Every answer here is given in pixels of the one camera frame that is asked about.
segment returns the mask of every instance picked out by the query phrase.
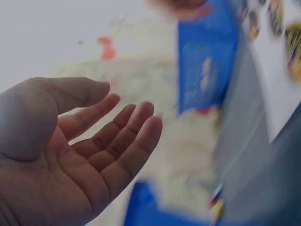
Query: gray fabric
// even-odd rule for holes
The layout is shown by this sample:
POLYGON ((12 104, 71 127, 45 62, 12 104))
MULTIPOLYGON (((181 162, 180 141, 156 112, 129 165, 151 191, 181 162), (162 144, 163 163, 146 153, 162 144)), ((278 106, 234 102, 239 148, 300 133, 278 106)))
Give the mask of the gray fabric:
MULTIPOLYGON (((238 1, 230 1, 236 10, 238 1)), ((301 106, 269 144, 258 76, 240 30, 238 55, 214 153, 225 185, 225 220, 301 225, 300 134, 301 106)))

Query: finger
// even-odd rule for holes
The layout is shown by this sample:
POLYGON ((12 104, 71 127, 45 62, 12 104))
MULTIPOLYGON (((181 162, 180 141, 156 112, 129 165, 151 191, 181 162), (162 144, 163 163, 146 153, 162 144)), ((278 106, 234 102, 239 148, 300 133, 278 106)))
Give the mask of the finger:
POLYGON ((158 6, 167 6, 179 9, 197 9, 204 5, 207 0, 149 0, 152 4, 158 6))
POLYGON ((102 102, 86 107, 72 115, 59 117, 58 126, 68 141, 80 136, 102 117, 108 114, 120 101, 116 94, 108 95, 102 102))
POLYGON ((174 14, 180 21, 193 21, 202 16, 206 16, 213 11, 212 7, 201 7, 197 10, 175 10, 174 14))
POLYGON ((127 105, 114 119, 106 124, 92 138, 79 141, 72 145, 78 154, 88 159, 93 154, 109 146, 116 135, 124 128, 130 119, 136 105, 127 105))
POLYGON ((19 84, 34 87, 52 99, 58 114, 77 107, 88 107, 103 100, 110 91, 110 84, 88 78, 34 78, 19 84))
POLYGON ((142 126, 135 141, 113 164, 100 174, 103 177, 111 201, 132 181, 159 142, 162 120, 150 117, 142 126))
POLYGON ((117 160, 135 140, 145 121, 154 113, 154 105, 144 102, 138 105, 127 125, 117 134, 106 150, 92 155, 88 160, 99 172, 117 160))
POLYGON ((58 114, 100 102, 108 83, 86 78, 26 80, 0 95, 0 154, 32 161, 50 140, 58 114))

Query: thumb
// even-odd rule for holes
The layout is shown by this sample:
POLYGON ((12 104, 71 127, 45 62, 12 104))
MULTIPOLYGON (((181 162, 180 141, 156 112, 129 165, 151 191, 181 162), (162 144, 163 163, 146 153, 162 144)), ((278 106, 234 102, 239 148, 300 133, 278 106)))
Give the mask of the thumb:
POLYGON ((110 85, 87 78, 34 78, 0 94, 0 157, 33 161, 50 140, 59 114, 94 105, 110 85))

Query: open palm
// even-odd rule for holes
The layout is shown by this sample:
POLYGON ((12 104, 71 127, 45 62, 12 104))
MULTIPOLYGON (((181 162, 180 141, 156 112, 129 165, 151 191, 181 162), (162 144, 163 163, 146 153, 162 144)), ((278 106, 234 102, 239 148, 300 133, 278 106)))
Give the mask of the open palm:
POLYGON ((0 225, 82 226, 135 177, 156 147, 153 105, 126 106, 90 139, 68 142, 119 96, 85 78, 30 79, 0 95, 0 225), (73 115, 58 115, 85 107, 73 115))

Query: fingernail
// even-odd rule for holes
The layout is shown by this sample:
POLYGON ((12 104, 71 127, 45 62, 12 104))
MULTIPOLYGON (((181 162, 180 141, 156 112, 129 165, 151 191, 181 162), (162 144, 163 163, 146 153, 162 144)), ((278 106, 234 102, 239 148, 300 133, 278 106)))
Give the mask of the fingernail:
POLYGON ((160 118, 160 119, 163 119, 163 113, 162 112, 159 112, 155 115, 155 117, 157 118, 160 118))

